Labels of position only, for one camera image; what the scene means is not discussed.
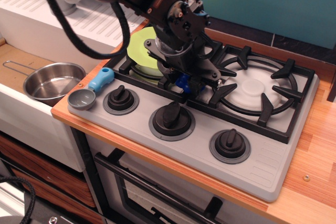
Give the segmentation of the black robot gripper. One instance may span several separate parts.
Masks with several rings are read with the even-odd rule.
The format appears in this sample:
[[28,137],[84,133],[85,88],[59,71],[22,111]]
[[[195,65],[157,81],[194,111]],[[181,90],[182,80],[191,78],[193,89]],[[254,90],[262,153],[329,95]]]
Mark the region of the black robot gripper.
[[220,71],[209,59],[215,52],[214,46],[200,39],[193,44],[184,44],[177,51],[158,38],[146,40],[144,46],[157,60],[158,70],[170,83],[177,81],[180,72],[191,76],[187,84],[192,95],[199,95],[205,89],[203,79],[216,82],[221,78]]

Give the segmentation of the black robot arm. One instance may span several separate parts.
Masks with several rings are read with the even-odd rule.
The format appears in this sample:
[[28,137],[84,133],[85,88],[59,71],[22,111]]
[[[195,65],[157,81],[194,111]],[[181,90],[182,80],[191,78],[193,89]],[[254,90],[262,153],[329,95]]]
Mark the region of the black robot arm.
[[132,9],[153,25],[156,38],[147,40],[145,48],[162,74],[175,83],[187,75],[185,87],[198,95],[205,85],[220,85],[221,73],[211,63],[211,54],[203,53],[212,40],[205,34],[208,14],[200,0],[99,0],[111,5],[119,20],[123,41],[120,52],[130,43],[130,31],[122,8]]

